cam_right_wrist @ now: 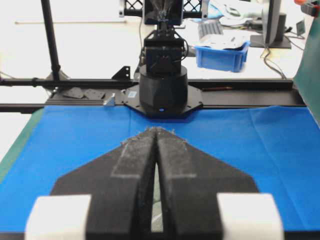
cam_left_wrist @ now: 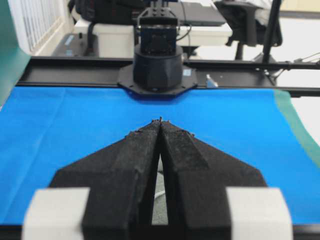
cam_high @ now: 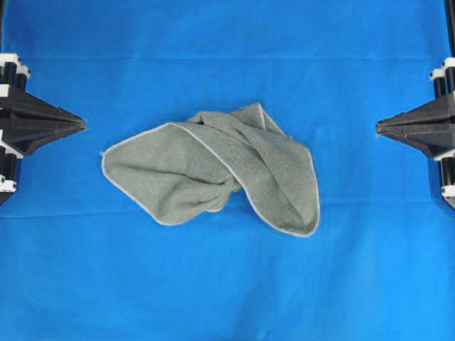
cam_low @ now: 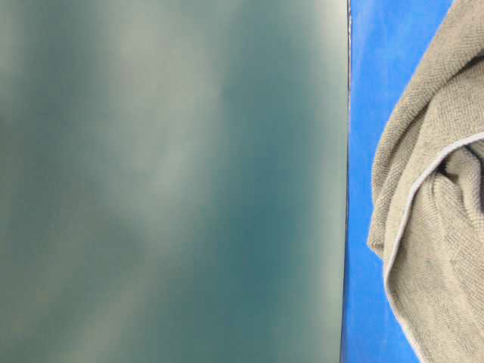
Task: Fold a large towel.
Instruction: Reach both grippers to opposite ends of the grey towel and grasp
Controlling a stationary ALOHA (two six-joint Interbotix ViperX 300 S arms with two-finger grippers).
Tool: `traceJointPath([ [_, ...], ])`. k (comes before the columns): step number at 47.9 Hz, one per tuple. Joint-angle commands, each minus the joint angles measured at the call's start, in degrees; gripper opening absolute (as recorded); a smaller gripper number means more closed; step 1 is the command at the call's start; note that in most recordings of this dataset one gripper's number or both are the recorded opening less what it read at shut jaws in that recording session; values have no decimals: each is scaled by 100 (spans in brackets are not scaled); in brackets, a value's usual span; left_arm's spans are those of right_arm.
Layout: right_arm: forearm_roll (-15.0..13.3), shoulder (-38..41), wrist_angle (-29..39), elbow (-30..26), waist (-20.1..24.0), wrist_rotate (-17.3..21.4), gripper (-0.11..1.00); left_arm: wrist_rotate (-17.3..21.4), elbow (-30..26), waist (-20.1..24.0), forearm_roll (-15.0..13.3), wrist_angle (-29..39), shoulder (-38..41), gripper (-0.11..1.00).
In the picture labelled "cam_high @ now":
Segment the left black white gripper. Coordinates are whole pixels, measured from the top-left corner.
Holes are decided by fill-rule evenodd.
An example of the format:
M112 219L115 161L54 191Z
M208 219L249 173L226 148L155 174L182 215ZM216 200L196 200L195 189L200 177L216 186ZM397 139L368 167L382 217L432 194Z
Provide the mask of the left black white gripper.
M1 204L18 188L23 157L40 147L85 130L85 120L25 93L31 71L16 53L1 53ZM13 126L14 114L66 121Z

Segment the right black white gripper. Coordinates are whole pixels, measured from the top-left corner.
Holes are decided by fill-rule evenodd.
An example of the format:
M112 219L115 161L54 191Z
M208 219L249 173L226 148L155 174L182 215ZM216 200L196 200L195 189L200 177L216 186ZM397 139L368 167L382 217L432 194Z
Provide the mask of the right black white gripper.
M447 124L454 134L454 57L446 58L441 67L430 73L436 99L408 112L376 123L376 134L388 137L421 151L427 158L439 163L441 196L454 209L454 141L448 146L437 146L406 134L403 130L383 129L395 126Z

